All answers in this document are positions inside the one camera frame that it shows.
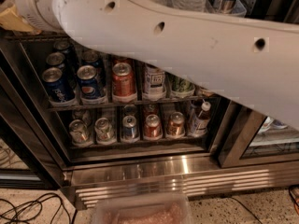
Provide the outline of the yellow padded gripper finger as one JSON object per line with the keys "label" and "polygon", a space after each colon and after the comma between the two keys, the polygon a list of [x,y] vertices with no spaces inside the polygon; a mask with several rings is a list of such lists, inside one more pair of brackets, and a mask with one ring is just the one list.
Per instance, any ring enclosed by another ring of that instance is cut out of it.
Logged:
{"label": "yellow padded gripper finger", "polygon": [[15,5],[0,6],[0,27],[9,31],[24,32],[33,35],[41,33],[40,30],[32,26],[18,13]]}

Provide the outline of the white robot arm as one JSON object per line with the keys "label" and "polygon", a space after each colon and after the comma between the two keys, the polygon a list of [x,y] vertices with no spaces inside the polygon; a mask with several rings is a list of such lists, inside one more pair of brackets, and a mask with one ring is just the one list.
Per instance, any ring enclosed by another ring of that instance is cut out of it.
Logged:
{"label": "white robot arm", "polygon": [[299,26],[161,6],[151,0],[7,0],[6,30],[64,32],[150,63],[299,129]]}

